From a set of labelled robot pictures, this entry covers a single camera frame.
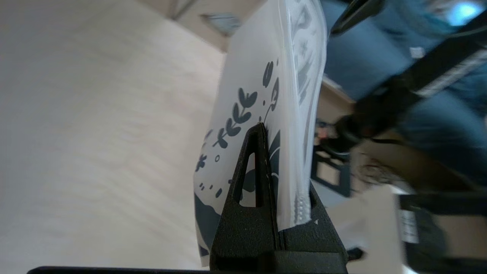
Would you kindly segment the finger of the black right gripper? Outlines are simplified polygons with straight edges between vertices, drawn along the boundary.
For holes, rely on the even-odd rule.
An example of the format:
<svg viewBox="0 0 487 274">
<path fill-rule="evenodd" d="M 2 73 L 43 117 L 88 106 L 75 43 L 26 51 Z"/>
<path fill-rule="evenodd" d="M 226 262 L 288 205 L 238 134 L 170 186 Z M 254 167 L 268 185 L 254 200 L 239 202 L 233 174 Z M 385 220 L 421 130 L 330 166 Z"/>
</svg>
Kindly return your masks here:
<svg viewBox="0 0 487 274">
<path fill-rule="evenodd" d="M 378 15 L 384 8 L 384 0 L 353 0 L 331 28 L 334 36 L 346 33 L 369 17 Z"/>
</svg>

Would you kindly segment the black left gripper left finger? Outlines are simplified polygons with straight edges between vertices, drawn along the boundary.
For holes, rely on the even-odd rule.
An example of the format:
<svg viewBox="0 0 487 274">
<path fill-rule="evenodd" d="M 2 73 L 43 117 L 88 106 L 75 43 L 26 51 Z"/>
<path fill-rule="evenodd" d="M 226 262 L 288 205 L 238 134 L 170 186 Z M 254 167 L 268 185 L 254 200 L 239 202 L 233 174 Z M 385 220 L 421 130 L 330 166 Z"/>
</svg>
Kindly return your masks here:
<svg viewBox="0 0 487 274">
<path fill-rule="evenodd" d="M 240 205 L 248 160 L 255 157 L 255 207 Z M 248 130 L 210 250 L 212 269 L 275 269 L 280 249 L 266 127 Z"/>
</svg>

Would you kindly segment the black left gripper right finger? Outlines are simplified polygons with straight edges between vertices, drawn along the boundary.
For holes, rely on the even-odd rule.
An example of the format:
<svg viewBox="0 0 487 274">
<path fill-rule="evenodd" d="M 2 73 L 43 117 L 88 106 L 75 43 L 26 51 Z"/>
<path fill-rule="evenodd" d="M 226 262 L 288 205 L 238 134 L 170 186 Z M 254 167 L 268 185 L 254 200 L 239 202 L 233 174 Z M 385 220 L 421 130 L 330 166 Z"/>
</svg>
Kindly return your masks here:
<svg viewBox="0 0 487 274">
<path fill-rule="evenodd" d="M 339 261 L 347 263 L 346 248 L 313 185 L 310 185 L 309 197 L 311 220 L 280 232 L 285 249 L 299 252 L 337 253 Z"/>
</svg>

